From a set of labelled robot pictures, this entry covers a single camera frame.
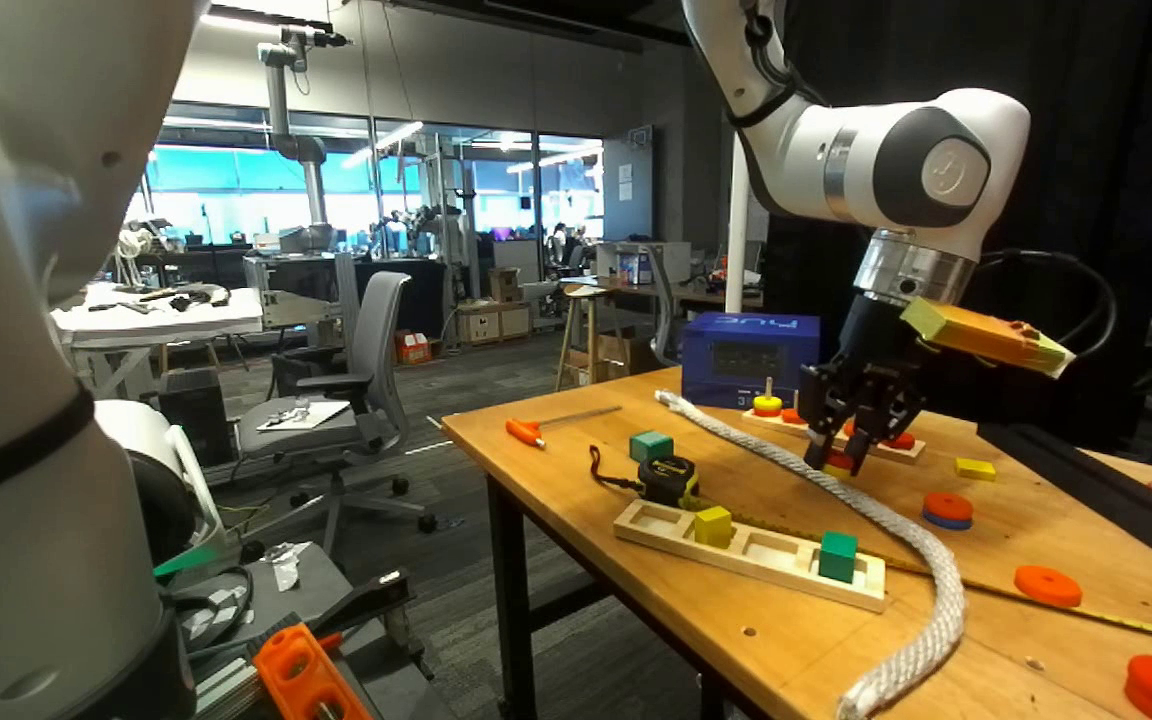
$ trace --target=black wall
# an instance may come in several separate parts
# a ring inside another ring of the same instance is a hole
[[[1122,300],[1111,345],[1061,385],[948,363],[933,405],[974,420],[1039,420],[1122,449],[1135,426],[1152,310],[1152,0],[802,0],[787,53],[833,104],[925,98],[999,87],[1029,104],[1031,145],[984,248],[1052,248],[1099,268]],[[865,233],[771,218],[770,309],[823,310],[838,332]],[[963,305],[1038,318],[1061,336],[1091,286],[1052,264],[977,270]]]

